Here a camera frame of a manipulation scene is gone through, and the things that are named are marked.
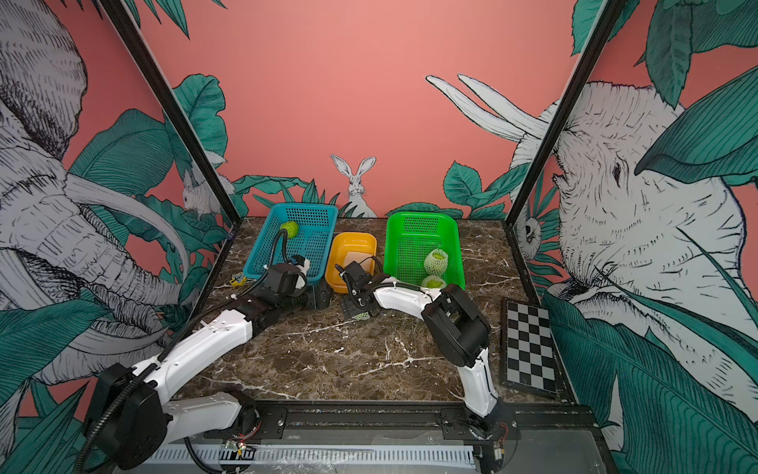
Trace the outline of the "black left frame post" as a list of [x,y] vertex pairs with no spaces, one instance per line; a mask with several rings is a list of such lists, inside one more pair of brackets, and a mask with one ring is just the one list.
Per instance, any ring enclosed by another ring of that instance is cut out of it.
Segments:
[[123,1],[114,0],[99,1],[99,4],[128,49],[153,94],[158,99],[163,111],[167,114],[169,122],[171,122],[171,125],[179,136],[180,142],[187,148],[189,155],[193,158],[193,162],[197,164],[199,171],[205,177],[223,211],[230,218],[233,226],[239,225],[242,221],[242,216],[237,213],[233,201],[231,201],[227,191],[222,187],[221,181],[215,169],[211,166],[205,149],[191,126],[188,116],[180,106],[173,89],[168,84],[154,55],[152,55],[149,47],[144,43],[141,33],[139,33],[136,27],[136,23],[134,23],[128,12],[128,8],[126,8],[126,4]]

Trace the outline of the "green custard apple front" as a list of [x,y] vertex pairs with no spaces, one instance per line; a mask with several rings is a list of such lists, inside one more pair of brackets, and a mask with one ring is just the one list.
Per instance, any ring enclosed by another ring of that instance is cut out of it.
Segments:
[[440,280],[440,278],[433,278],[432,280],[429,280],[424,286],[426,288],[444,288],[444,286],[446,286],[446,283],[444,280]]

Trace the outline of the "teal plastic basket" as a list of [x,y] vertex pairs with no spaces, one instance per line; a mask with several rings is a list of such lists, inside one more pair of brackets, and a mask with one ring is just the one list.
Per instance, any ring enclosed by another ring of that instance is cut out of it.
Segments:
[[277,203],[268,212],[266,221],[243,268],[248,280],[258,280],[272,254],[272,244],[280,227],[288,222],[298,225],[297,234],[287,242],[287,258],[294,255],[310,262],[306,278],[310,286],[315,286],[323,278],[338,219],[338,209],[334,205],[315,203]]

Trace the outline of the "green custard apple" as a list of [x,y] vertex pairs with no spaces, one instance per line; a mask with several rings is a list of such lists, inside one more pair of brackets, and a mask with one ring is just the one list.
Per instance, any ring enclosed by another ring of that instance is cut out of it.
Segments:
[[288,239],[294,239],[299,234],[300,226],[297,222],[291,220],[282,223],[280,229],[286,231]]
[[433,278],[432,280],[429,280],[424,286],[426,288],[444,288],[444,286],[446,286],[446,283],[444,280],[440,280],[440,278]]
[[448,262],[448,255],[446,252],[444,252],[441,249],[435,249],[430,253],[430,258],[437,264],[437,265],[446,265]]

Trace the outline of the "black white checkerboard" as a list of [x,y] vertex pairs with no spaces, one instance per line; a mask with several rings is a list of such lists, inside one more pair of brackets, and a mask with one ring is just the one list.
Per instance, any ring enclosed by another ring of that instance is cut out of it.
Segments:
[[501,385],[555,398],[556,352],[546,309],[509,299],[501,302]]

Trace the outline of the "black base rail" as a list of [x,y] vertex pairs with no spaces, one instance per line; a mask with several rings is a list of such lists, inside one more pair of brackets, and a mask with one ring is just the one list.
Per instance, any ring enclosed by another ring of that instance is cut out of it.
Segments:
[[313,430],[381,430],[440,432],[444,440],[483,444],[519,440],[527,431],[599,430],[594,414],[584,406],[505,403],[484,420],[461,401],[355,402],[256,401],[227,429],[209,430],[209,438],[251,435],[256,442],[281,440],[286,434]]

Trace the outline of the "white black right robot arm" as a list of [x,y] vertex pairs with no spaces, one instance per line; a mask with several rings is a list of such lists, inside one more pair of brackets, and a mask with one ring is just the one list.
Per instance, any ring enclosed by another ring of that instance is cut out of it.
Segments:
[[356,262],[336,270],[357,306],[375,305],[424,321],[438,351],[458,369],[468,411],[481,419],[493,413],[499,395],[489,364],[492,328],[463,288],[414,286],[387,274],[371,275]]

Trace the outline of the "bright green plastic basket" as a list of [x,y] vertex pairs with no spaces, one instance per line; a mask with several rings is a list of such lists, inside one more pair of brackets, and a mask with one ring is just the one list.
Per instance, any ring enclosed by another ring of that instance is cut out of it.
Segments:
[[387,220],[383,271],[401,282],[419,286],[430,275],[424,267],[432,251],[447,255],[441,275],[446,284],[465,290],[461,242],[457,222],[441,213],[395,213]]

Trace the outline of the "yellow plastic tub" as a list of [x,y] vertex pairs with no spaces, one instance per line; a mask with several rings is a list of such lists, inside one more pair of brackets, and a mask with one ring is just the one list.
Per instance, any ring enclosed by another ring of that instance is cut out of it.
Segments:
[[341,279],[337,265],[345,268],[351,262],[361,263],[365,272],[373,275],[375,262],[371,259],[376,255],[377,240],[369,233],[342,232],[338,234],[331,248],[325,279],[327,284],[338,294],[347,294],[347,284]]

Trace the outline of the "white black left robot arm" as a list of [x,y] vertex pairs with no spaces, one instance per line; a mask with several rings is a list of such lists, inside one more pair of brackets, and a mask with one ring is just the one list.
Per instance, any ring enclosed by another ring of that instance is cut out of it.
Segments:
[[218,316],[195,316],[158,355],[126,367],[115,363],[97,379],[82,425],[85,442],[73,470],[88,473],[93,450],[123,470],[148,460],[159,448],[206,429],[225,430],[242,409],[234,395],[175,403],[173,396],[192,378],[233,349],[276,324],[286,306],[304,294],[310,261],[286,253],[288,233],[278,231],[264,274],[236,299],[216,306]]

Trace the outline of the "black right frame post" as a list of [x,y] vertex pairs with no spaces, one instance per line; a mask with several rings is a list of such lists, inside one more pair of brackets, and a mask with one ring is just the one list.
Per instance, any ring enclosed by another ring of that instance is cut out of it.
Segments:
[[507,219],[505,219],[505,224],[503,225],[505,230],[511,230],[515,226],[517,217],[519,217],[523,210],[547,160],[553,154],[555,145],[574,110],[574,106],[576,106],[576,102],[578,102],[582,94],[584,84],[588,81],[625,5],[626,1],[623,0],[605,1],[603,3],[593,25],[591,35],[578,59],[574,73],[572,73],[572,77],[568,81],[564,95],[558,104],[554,118],[552,118],[549,124],[545,137],[541,139],[536,156],[529,167],[516,201],[512,205]]

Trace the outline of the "small yellow blue object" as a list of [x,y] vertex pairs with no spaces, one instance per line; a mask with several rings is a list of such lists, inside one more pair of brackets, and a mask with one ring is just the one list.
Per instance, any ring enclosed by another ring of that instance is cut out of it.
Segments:
[[233,288],[238,288],[238,286],[244,286],[246,282],[247,282],[247,278],[245,277],[245,275],[242,273],[239,273],[239,274],[235,274],[231,278],[230,284],[231,286],[233,286]]

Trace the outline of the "black frame post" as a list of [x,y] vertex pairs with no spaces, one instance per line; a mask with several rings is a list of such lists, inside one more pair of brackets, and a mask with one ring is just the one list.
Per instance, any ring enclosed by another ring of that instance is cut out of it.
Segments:
[[180,142],[187,148],[189,155],[193,158],[193,162],[197,164],[199,171],[205,177],[223,211],[230,218],[233,226],[239,225],[242,221],[242,216],[237,213],[233,201],[231,201],[227,191],[222,187],[221,181],[215,169],[211,166],[205,149],[191,126],[188,116],[180,106],[173,89],[168,84],[154,55],[152,55],[149,47],[144,43],[141,33],[139,33],[136,27],[136,23],[134,23],[128,12],[128,8],[126,8],[126,4],[123,1],[114,0],[99,1],[99,4],[128,49],[153,94],[158,99],[163,111],[167,114],[169,122],[171,122],[171,125],[179,136]]
[[511,230],[515,226],[517,217],[519,217],[523,210],[547,160],[553,154],[555,145],[574,110],[574,106],[576,106],[576,102],[578,102],[582,94],[584,84],[588,81],[625,5],[626,1],[623,0],[605,1],[603,3],[593,25],[591,35],[578,59],[574,73],[572,73],[572,77],[568,81],[564,95],[558,104],[554,118],[552,118],[549,124],[545,137],[541,139],[536,156],[529,167],[516,201],[512,205],[507,219],[505,219],[505,224],[503,225],[505,230]]

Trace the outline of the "white foam net sleeve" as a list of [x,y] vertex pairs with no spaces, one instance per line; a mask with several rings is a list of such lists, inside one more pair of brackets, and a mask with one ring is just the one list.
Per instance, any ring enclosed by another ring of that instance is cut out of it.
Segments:
[[444,278],[442,278],[442,276],[429,275],[422,280],[420,286],[422,288],[445,288],[447,286],[447,282],[444,280]]

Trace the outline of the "green custard apple back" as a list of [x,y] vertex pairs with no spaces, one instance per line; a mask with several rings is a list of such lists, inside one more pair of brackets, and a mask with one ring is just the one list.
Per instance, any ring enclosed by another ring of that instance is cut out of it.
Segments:
[[297,222],[291,220],[282,223],[280,229],[286,231],[288,239],[294,239],[299,234],[300,226]]

